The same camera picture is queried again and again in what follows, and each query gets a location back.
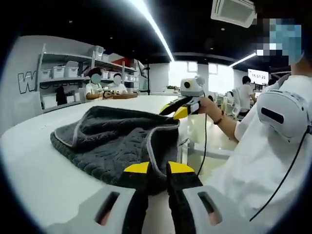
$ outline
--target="gray towel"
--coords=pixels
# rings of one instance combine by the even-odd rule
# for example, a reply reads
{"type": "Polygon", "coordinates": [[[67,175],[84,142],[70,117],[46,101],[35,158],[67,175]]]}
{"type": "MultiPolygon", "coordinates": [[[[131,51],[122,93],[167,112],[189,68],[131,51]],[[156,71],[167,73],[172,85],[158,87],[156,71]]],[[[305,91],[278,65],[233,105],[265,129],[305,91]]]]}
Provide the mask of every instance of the gray towel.
{"type": "Polygon", "coordinates": [[[166,189],[166,163],[177,161],[179,120],[147,112],[103,106],[80,121],[55,129],[53,146],[78,168],[114,185],[128,166],[150,161],[155,186],[166,189]]]}

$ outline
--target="window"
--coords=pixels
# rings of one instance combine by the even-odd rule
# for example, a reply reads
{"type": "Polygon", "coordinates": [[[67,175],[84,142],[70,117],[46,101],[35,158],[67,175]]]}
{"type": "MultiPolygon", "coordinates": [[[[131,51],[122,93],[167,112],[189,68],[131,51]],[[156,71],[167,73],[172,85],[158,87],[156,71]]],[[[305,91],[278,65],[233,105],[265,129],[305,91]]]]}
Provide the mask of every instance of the window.
{"type": "Polygon", "coordinates": [[[231,91],[234,88],[233,68],[219,64],[213,65],[214,69],[216,68],[218,72],[217,74],[212,74],[209,70],[209,78],[208,78],[209,91],[217,92],[220,94],[226,94],[226,92],[231,91]]]}
{"type": "Polygon", "coordinates": [[[217,64],[209,63],[208,64],[209,74],[218,74],[218,66],[217,64]]]}
{"type": "Polygon", "coordinates": [[[169,63],[169,85],[180,87],[181,80],[197,75],[197,62],[175,61],[169,63]]]}

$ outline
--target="white table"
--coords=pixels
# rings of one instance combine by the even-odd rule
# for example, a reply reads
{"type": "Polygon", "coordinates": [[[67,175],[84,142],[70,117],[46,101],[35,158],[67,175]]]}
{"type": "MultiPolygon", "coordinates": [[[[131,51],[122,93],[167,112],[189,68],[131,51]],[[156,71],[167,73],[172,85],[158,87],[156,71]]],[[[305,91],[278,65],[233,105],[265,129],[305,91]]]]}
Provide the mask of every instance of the white table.
{"type": "MultiPolygon", "coordinates": [[[[66,222],[78,214],[83,201],[105,186],[53,148],[50,133],[57,127],[79,120],[96,105],[159,113],[174,99],[138,96],[89,102],[43,114],[6,131],[1,138],[2,159],[8,179],[31,217],[42,227],[66,222]]],[[[182,121],[180,134],[186,125],[182,121]]],[[[166,192],[150,198],[142,233],[174,233],[166,192]]]]}

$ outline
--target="black ceiling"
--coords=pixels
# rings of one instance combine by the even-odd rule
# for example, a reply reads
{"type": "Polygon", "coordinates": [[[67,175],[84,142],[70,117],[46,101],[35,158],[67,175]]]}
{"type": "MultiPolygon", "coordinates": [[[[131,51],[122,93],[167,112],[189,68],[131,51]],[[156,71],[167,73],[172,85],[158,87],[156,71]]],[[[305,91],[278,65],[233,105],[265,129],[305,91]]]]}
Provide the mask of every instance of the black ceiling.
{"type": "MultiPolygon", "coordinates": [[[[210,19],[212,0],[145,1],[176,60],[231,64],[253,53],[259,31],[210,19]]],[[[22,14],[21,35],[50,35],[96,44],[142,62],[167,62],[158,36],[129,0],[54,0],[22,14]]],[[[284,59],[254,57],[235,68],[279,70],[284,59]]]]}

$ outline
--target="bracelet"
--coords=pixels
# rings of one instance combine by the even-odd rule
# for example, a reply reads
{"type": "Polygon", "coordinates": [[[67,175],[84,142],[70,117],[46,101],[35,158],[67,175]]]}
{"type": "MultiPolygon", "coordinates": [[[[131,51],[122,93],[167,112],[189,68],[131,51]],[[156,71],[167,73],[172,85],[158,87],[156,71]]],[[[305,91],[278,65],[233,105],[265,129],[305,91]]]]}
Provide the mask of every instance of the bracelet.
{"type": "Polygon", "coordinates": [[[224,117],[224,111],[221,110],[221,118],[218,121],[214,122],[214,125],[218,125],[223,120],[223,117],[224,117]]]}

